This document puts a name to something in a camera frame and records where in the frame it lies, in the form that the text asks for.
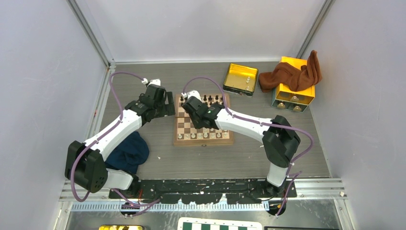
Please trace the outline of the gold metal tin tray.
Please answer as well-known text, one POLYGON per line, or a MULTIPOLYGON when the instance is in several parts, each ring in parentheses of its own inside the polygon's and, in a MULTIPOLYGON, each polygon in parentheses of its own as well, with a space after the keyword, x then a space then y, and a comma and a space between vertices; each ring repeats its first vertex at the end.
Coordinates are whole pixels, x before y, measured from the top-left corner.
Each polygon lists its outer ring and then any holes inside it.
POLYGON ((257 68, 231 63, 223 82, 223 90, 252 97, 256 88, 258 73, 257 68))

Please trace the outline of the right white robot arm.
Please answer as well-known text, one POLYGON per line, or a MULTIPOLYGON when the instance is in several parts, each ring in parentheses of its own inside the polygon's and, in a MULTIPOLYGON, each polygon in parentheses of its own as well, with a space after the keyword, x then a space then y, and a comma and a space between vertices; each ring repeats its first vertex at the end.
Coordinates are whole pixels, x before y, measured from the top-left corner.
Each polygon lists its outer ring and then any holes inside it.
POLYGON ((224 105, 208 106, 195 96, 185 97, 181 106, 195 128, 229 130, 261 142, 270 161, 266 191, 273 197, 284 191, 288 166, 301 140, 295 131, 288 129, 290 124, 283 116, 267 119, 236 111, 230 115, 224 105))

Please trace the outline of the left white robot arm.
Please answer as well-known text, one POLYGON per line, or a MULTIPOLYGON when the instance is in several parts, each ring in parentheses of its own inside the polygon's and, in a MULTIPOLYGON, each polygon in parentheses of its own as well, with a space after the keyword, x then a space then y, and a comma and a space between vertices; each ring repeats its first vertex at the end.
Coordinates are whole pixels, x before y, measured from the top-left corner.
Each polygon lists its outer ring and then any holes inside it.
POLYGON ((150 83, 145 93, 131 101, 121 114, 95 136, 68 147, 65 177, 89 193, 103 188, 120 189, 128 198, 138 195, 140 186, 127 170, 110 169, 105 165, 113 150, 133 132, 152 119, 175 115, 173 93, 150 83))

